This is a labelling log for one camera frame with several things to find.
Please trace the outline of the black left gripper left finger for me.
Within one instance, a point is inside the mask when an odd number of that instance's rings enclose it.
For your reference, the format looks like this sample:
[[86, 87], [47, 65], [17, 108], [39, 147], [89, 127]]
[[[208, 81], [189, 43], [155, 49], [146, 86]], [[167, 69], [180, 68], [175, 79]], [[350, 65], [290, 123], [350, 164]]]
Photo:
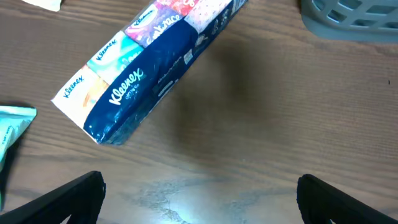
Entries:
[[96, 223], [105, 195], [101, 172], [91, 171], [1, 215], [1, 224]]

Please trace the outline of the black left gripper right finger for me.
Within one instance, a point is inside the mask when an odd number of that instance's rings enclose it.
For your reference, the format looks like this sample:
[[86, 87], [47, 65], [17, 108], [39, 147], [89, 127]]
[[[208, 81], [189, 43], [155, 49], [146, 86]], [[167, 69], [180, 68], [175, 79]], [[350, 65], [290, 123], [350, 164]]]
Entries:
[[397, 224], [311, 174], [298, 178], [297, 204], [304, 224]]

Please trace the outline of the light teal tissue packet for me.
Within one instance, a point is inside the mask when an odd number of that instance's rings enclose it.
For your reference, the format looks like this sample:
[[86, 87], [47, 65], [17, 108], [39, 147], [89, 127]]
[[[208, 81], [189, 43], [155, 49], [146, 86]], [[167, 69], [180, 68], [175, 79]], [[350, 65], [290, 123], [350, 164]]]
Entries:
[[1, 210], [4, 208], [6, 194], [7, 152], [24, 134], [36, 116], [35, 108], [1, 105]]

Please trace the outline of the blue Kleenex tissue multipack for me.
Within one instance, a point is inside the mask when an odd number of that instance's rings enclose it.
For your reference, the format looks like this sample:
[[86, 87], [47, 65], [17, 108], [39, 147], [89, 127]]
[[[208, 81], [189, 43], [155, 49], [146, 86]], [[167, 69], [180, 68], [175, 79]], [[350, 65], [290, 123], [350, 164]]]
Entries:
[[150, 3], [66, 82], [54, 105], [95, 143], [123, 144], [242, 6]]

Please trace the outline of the beige paper bag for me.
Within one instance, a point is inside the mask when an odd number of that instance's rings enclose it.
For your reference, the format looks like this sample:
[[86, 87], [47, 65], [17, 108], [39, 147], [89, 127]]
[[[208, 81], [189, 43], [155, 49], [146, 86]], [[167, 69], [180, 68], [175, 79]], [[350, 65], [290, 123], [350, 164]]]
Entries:
[[58, 12], [62, 5], [62, 0], [23, 0], [33, 6], [41, 7], [48, 11]]

